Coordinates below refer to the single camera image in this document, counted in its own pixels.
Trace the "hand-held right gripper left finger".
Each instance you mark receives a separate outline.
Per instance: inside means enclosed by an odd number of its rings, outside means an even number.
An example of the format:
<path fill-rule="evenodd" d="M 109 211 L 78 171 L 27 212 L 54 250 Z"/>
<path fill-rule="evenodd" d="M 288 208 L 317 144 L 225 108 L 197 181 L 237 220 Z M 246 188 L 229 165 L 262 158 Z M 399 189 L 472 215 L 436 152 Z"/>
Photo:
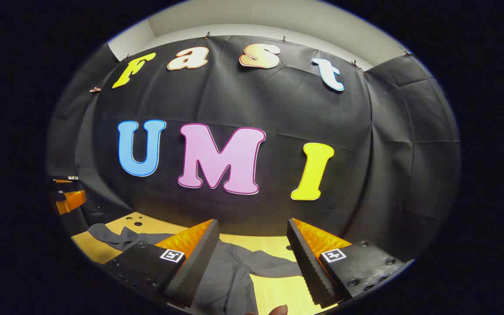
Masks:
<path fill-rule="evenodd" d="M 219 239 L 208 220 L 163 241 L 136 241 L 102 265 L 121 284 L 160 305 L 190 307 Z"/>

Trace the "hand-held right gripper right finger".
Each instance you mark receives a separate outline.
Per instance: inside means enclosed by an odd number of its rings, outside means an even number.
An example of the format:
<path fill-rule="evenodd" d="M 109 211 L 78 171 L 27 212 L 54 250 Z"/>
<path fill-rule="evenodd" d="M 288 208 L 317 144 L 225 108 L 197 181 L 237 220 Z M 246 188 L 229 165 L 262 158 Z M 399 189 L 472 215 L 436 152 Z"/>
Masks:
<path fill-rule="evenodd" d="M 364 235 L 346 240 L 295 218 L 287 222 L 287 239 L 312 301 L 322 308 L 372 293 L 415 260 Z"/>

